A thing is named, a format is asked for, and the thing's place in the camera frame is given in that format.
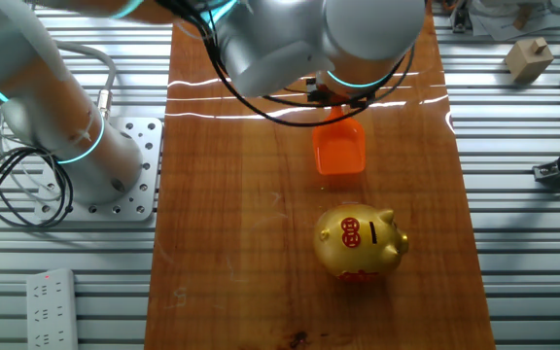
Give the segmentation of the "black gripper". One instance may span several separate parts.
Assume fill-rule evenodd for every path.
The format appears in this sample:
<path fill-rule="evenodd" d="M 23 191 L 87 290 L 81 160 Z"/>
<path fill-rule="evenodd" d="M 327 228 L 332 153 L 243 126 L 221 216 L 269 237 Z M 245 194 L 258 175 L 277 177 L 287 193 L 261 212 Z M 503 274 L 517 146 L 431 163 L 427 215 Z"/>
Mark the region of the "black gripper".
<path fill-rule="evenodd" d="M 308 102 L 324 104 L 331 100 L 331 92 L 326 86 L 319 85 L 316 78 L 307 78 L 305 80 L 305 87 L 306 100 Z"/>

